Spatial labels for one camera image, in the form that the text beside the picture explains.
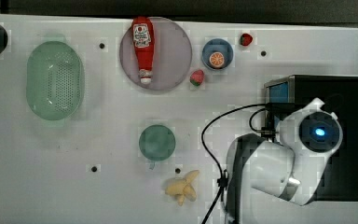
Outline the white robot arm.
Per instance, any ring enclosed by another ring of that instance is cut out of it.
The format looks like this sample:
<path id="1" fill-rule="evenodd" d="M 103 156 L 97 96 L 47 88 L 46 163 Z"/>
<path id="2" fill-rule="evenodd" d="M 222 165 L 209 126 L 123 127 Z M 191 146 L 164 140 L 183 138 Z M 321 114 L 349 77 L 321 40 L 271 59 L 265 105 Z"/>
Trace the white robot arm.
<path id="1" fill-rule="evenodd" d="M 227 151 L 225 224 L 253 224 L 250 190 L 303 206 L 312 201 L 330 158 L 343 142 L 333 112 L 315 98 L 279 121 L 274 140 L 255 133 L 236 138 Z"/>

